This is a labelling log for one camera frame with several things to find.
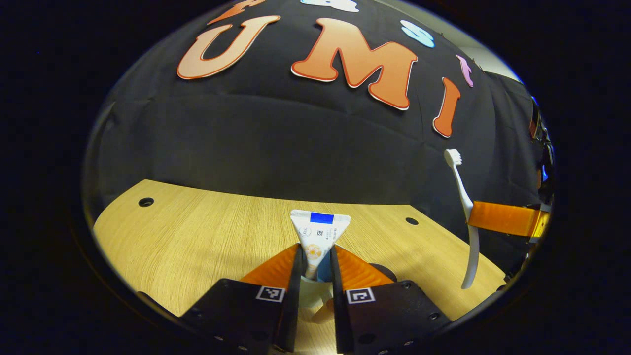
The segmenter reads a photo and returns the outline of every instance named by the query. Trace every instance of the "black backdrop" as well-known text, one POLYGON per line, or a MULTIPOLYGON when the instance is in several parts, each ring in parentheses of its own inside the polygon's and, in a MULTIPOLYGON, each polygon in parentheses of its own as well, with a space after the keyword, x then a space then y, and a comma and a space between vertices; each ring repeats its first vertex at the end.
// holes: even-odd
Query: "black backdrop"
MULTIPOLYGON (((473 200, 541 202, 536 164, 542 151, 531 143, 532 98, 519 82, 483 72, 439 33, 372 0, 358 0, 358 13, 267 0, 207 25, 237 2, 166 36, 109 93, 86 170, 92 219, 136 183, 153 179, 289 200, 411 204, 468 241, 456 183, 443 158, 446 148, 462 154, 459 171, 473 200), (177 76, 177 65, 200 33, 233 24, 204 53, 212 58, 238 35, 239 24, 267 15, 281 20, 268 25, 236 64, 208 78, 177 76), (321 83, 290 73, 320 35, 321 17, 356 25, 370 48, 394 41, 418 56, 408 110, 370 96, 367 86, 379 72, 358 88, 350 88, 343 74, 321 83), (401 20, 425 27, 435 47, 408 37, 401 20), (456 54, 468 59, 473 88, 456 54), (461 92, 450 138, 432 129, 443 76, 461 92)), ((333 66, 343 73, 339 56, 333 66)), ((482 231, 480 249, 508 272, 529 246, 524 238, 482 231)))
MULTIPOLYGON (((623 353, 628 300, 617 286, 626 279, 628 238, 615 204, 628 189, 624 165, 614 153, 628 148, 622 124, 628 115, 617 111, 625 92, 619 68, 626 63, 615 35, 628 37, 622 21, 628 9, 604 2, 467 4, 423 3, 495 49, 528 84, 546 116, 556 117, 548 127, 557 143, 560 186, 548 238, 505 297, 450 342, 425 350, 623 353)), ((98 259, 93 266, 124 301, 90 269, 82 252, 94 257, 94 250, 76 243, 90 238, 78 187, 87 134, 103 97, 146 44, 210 6, 207 1, 3 6, 3 25, 11 28, 3 38, 11 49, 4 53, 9 63, 3 86, 9 143, 2 283, 8 295, 2 325, 7 353, 186 352, 187 343, 125 306, 147 311, 117 288, 98 259)))

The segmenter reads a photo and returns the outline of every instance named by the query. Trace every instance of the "letter m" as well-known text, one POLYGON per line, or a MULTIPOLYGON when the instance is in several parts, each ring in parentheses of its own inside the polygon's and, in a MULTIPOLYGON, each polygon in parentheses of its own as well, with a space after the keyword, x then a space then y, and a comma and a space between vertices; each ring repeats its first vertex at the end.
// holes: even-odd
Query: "letter m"
POLYGON ((317 22, 322 26, 320 37, 307 59, 292 65, 292 73, 313 80, 334 81, 338 71, 333 68, 333 59, 339 52, 348 86, 360 86, 381 69, 379 79, 368 86, 370 94, 399 110, 408 109, 408 83, 412 64, 418 60, 416 54, 395 42, 371 50, 357 26, 332 18, 319 18, 317 22))

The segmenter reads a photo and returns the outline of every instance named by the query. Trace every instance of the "toothbrush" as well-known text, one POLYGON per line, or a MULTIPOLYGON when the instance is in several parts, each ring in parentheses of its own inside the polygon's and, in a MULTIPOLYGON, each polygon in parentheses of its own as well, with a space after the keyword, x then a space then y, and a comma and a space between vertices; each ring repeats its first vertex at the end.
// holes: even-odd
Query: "toothbrush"
MULTIPOLYGON (((458 192, 460 193, 460 202, 463 204, 464 216, 466 217, 467 222, 469 222, 471 210, 473 209, 473 202, 471 202, 467 192, 464 190, 463 181, 460 179, 460 174, 458 174, 458 169, 456 168, 457 165, 461 165, 463 163, 463 158, 456 149, 445 149, 444 156, 447 165, 449 165, 454 171, 454 176, 456 177, 456 182, 458 184, 458 192)), ((478 256, 480 254, 478 229, 469 225, 467 225, 467 228, 469 229, 469 263, 467 264, 467 271, 464 274, 462 285, 463 289, 468 289, 473 283, 475 273, 478 269, 478 256)))

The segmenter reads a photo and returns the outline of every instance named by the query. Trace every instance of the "blue label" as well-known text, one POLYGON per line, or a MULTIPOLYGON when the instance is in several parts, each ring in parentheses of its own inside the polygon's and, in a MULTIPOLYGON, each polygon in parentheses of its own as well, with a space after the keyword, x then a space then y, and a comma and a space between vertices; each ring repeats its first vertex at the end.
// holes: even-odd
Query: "blue label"
POLYGON ((311 222, 333 224, 333 215, 317 214, 311 212, 311 222))

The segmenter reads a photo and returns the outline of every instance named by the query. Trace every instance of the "toothbrush handle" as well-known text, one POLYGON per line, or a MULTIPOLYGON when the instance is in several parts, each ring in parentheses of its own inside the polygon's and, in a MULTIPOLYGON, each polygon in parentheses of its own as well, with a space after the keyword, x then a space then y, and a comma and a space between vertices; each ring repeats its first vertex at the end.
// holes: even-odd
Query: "toothbrush handle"
POLYGON ((469 228, 469 263, 467 271, 464 273, 462 289, 468 289, 473 284, 475 273, 478 270, 478 258, 480 255, 480 239, 478 237, 478 229, 473 226, 469 228))
POLYGON ((458 193, 460 194, 460 202, 463 204, 464 216, 467 218, 467 222, 469 221, 469 217, 471 216, 471 209, 473 209, 473 202, 467 195, 467 192, 464 189, 463 181, 460 178, 460 174, 458 173, 458 169, 455 165, 451 166, 454 170, 454 176, 456 177, 456 182, 458 183, 458 193))

